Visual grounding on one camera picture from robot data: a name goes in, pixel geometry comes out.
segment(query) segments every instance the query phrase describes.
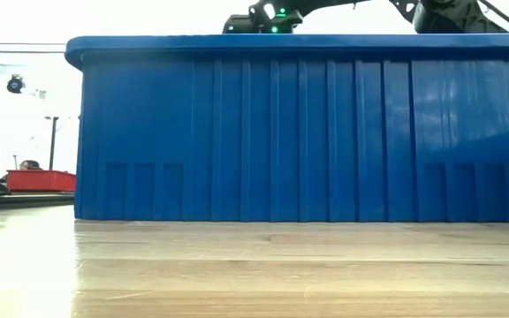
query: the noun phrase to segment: plastic bin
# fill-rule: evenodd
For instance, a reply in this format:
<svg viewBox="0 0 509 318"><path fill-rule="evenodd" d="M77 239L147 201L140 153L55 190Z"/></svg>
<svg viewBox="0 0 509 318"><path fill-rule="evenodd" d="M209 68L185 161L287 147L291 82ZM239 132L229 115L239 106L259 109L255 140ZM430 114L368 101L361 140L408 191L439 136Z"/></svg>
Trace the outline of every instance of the plastic bin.
<svg viewBox="0 0 509 318"><path fill-rule="evenodd" d="M75 215L509 222L509 34L81 37Z"/></svg>
<svg viewBox="0 0 509 318"><path fill-rule="evenodd" d="M76 176L53 170L8 170L7 187L17 192L73 192Z"/></svg>

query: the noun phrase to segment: wood plank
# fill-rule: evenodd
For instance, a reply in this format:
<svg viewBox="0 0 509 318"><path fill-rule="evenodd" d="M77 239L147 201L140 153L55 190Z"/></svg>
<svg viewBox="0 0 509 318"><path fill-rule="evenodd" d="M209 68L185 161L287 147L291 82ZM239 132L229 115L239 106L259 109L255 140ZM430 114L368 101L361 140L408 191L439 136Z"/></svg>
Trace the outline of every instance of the wood plank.
<svg viewBox="0 0 509 318"><path fill-rule="evenodd" d="M0 317L508 317L509 224L0 211Z"/></svg>

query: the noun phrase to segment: black cable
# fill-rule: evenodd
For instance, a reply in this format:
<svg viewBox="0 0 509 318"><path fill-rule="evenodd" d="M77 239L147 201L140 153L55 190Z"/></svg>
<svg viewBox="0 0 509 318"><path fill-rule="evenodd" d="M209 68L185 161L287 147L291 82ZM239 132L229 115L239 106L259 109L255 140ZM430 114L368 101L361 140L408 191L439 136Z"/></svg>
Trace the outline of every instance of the black cable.
<svg viewBox="0 0 509 318"><path fill-rule="evenodd" d="M505 13L500 11L497 7L495 7L493 4L489 3L487 0L478 0L478 1L480 1L482 4L486 5L489 9L494 11L494 13L496 13L500 18L504 19L506 22L509 23L509 17L507 15L505 15Z"/></svg>
<svg viewBox="0 0 509 318"><path fill-rule="evenodd" d="M48 46L52 46L52 45L66 45L66 43L0 42L0 45L48 45Z"/></svg>
<svg viewBox="0 0 509 318"><path fill-rule="evenodd" d="M28 51L28 50L0 50L0 53L12 53L12 54L64 54L64 51L54 50L54 51Z"/></svg>

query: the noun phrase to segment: pole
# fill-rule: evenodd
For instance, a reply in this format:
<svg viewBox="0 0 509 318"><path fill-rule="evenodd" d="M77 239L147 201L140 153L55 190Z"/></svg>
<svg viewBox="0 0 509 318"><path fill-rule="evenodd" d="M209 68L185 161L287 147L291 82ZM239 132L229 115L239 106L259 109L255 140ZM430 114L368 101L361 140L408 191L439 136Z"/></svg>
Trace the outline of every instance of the pole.
<svg viewBox="0 0 509 318"><path fill-rule="evenodd" d="M49 170L52 170L54 166L54 144L56 142L57 138L57 121L58 117L52 118L52 137L50 139L50 164L49 164Z"/></svg>

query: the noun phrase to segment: red container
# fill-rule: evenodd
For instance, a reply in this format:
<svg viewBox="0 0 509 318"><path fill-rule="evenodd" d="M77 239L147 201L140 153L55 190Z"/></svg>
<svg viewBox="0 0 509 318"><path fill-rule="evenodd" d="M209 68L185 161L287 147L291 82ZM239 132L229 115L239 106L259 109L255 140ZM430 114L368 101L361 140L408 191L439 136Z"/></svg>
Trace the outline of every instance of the red container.
<svg viewBox="0 0 509 318"><path fill-rule="evenodd" d="M7 187L11 191L73 192L76 175L52 170L9 170Z"/></svg>

